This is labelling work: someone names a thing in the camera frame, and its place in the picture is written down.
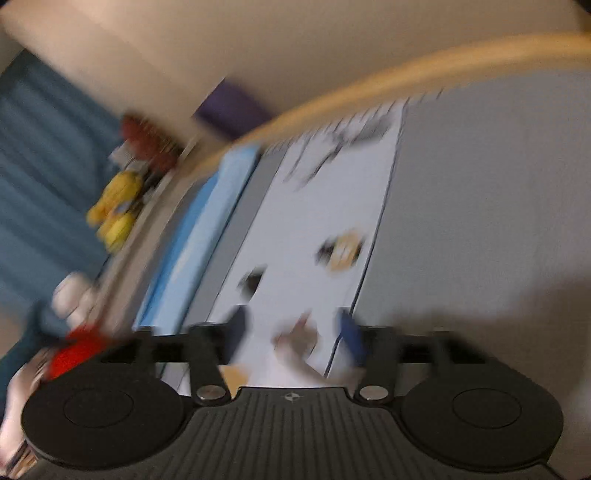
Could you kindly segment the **light blue pillow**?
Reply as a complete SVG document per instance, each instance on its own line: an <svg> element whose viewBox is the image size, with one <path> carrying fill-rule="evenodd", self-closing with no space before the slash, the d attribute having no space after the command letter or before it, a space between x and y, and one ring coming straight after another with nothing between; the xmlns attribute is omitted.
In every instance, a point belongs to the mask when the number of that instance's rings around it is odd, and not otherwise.
<svg viewBox="0 0 591 480"><path fill-rule="evenodd" d="M256 144L232 149L199 187L152 277L134 328L151 327L164 335L177 333L259 157Z"/></svg>

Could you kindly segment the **printed light bed sheet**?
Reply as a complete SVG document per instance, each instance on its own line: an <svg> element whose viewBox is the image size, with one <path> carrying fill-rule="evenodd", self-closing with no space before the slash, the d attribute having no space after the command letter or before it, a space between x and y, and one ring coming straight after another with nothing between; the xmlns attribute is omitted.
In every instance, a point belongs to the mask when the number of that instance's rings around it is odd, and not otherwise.
<svg viewBox="0 0 591 480"><path fill-rule="evenodd" d="M245 307L232 365L250 386L286 387L294 376L274 338L307 317L318 333L307 362L324 370L337 313L355 302L372 255L405 107L386 103L267 150L207 265L178 259L155 325L217 324Z"/></svg>

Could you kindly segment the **red knitted garment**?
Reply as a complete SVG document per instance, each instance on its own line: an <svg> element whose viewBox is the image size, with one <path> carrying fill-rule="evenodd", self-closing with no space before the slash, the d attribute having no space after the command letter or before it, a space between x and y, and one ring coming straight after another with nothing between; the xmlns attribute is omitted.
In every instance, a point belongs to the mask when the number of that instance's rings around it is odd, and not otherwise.
<svg viewBox="0 0 591 480"><path fill-rule="evenodd" d="M44 379L52 381L58 378L101 354L113 343L114 340L97 326L77 327L53 349Z"/></svg>

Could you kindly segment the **yellow plush toy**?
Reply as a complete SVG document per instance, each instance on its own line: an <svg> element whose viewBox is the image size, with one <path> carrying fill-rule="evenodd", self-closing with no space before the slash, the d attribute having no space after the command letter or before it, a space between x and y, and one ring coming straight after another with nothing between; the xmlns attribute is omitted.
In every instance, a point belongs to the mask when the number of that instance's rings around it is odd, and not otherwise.
<svg viewBox="0 0 591 480"><path fill-rule="evenodd" d="M142 186L142 178L137 173L119 172L87 211L87 224L110 254L122 248L133 229L138 212L135 201Z"/></svg>

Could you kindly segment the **dark teal garment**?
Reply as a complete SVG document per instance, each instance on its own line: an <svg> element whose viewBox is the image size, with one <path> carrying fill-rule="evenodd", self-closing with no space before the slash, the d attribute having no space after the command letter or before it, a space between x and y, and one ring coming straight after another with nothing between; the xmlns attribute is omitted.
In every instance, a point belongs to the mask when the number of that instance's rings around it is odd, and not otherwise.
<svg viewBox="0 0 591 480"><path fill-rule="evenodd" d="M44 302L29 309L19 340L1 358L1 418L4 418L8 386L13 376L41 349L58 344L69 333L67 322L59 318Z"/></svg>

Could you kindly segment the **purple box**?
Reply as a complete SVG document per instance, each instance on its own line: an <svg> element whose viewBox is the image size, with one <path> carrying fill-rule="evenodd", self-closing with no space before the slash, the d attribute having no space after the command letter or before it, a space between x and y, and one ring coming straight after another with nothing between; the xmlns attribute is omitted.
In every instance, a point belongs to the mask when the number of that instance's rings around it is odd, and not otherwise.
<svg viewBox="0 0 591 480"><path fill-rule="evenodd" d="M236 140L270 122L273 114L238 84L222 79L197 107L193 118Z"/></svg>

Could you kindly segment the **blue curtain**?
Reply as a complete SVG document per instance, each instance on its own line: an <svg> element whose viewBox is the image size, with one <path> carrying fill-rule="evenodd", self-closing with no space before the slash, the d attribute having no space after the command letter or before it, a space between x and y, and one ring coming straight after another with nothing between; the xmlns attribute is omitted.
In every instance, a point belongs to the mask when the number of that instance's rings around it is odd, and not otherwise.
<svg viewBox="0 0 591 480"><path fill-rule="evenodd" d="M32 53L1 75L1 305L24 314L107 252L87 211L117 173L120 120Z"/></svg>

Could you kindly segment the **wooden bed frame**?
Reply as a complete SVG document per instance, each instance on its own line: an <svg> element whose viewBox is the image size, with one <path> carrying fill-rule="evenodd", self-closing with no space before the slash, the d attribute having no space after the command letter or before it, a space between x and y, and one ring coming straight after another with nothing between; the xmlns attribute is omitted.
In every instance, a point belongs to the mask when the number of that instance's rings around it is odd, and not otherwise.
<svg viewBox="0 0 591 480"><path fill-rule="evenodd" d="M276 117L235 141L273 144L388 100L425 99L458 86L539 70L590 67L590 35L566 32L510 36L416 58L333 90ZM231 145L211 155L192 152L143 209L125 246L109 266L91 317L115 333L137 306L142 282L176 209L194 184L217 170Z"/></svg>

